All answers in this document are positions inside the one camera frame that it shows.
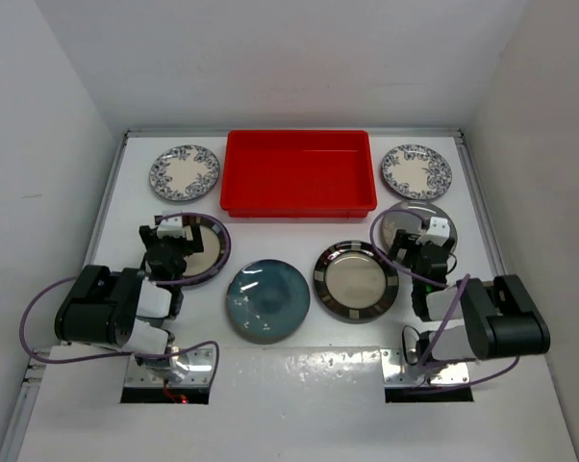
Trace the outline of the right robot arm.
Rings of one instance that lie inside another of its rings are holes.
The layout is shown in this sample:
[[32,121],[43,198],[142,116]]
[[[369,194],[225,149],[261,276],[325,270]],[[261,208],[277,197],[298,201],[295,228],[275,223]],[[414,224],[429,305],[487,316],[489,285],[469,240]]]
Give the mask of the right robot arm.
[[402,266],[412,277],[411,302],[422,321],[437,321],[434,331],[418,334],[413,357],[406,361],[426,369],[474,362],[543,355],[550,331],[520,277],[504,274],[483,281],[464,276],[447,283],[450,237],[396,231],[389,256],[403,250]]

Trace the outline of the blue floral plate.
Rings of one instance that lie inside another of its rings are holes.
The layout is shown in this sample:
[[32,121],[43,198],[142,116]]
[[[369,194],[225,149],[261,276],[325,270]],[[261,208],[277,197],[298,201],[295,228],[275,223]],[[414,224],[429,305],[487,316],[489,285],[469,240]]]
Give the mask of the blue floral plate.
[[184,144],[166,150],[154,161],[148,182],[162,199],[188,202],[208,193],[220,172],[220,162],[210,149]]
[[451,166],[442,155],[419,144],[391,149],[382,160],[381,175],[393,192],[422,201],[443,196],[453,180]]

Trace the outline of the teal glazed plate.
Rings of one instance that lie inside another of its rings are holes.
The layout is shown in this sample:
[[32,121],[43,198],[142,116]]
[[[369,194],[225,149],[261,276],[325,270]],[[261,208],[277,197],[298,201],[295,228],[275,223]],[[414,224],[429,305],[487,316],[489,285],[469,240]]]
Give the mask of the teal glazed plate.
[[242,268],[226,292],[226,315],[243,339],[278,343],[292,335],[310,309],[309,285],[294,266],[263,259]]

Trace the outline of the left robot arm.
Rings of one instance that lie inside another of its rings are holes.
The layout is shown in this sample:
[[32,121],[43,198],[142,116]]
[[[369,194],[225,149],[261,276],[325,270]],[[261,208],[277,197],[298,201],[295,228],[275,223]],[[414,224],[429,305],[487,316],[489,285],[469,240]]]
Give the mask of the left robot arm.
[[145,246],[143,267],[112,271],[85,266],[55,317],[55,334],[61,341],[136,353],[140,367],[177,384],[187,375],[187,363],[162,358],[177,349],[164,322],[176,319],[182,309],[179,281],[186,259],[204,251],[202,233],[198,224],[185,227],[175,218],[143,225],[138,232]]

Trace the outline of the grey deer pattern plate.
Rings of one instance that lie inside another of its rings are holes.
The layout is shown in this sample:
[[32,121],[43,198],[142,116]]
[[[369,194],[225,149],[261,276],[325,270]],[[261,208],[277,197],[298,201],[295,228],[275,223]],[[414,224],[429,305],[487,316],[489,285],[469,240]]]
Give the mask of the grey deer pattern plate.
[[389,250],[397,230],[403,229],[420,236],[420,232],[428,224],[429,218],[433,216],[448,219],[450,237],[454,238],[453,253],[458,242],[458,234],[452,218],[443,209],[430,202],[409,200],[394,204],[382,218],[381,237],[388,257],[392,260],[389,256]]

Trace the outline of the striped-rim beige plate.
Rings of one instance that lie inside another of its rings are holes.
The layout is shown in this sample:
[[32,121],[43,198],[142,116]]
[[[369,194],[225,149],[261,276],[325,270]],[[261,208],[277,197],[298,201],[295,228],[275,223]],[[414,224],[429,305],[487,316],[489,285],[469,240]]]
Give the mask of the striped-rim beige plate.
[[386,314],[399,291],[396,269],[363,241],[343,241],[326,248],[313,272],[317,298],[337,319],[369,322]]
[[197,286],[216,277],[226,265],[232,248],[231,236],[219,219],[209,215],[188,213],[181,220],[188,237],[192,236],[193,225],[199,227],[202,236],[203,251],[185,258],[187,268],[181,279],[183,287]]

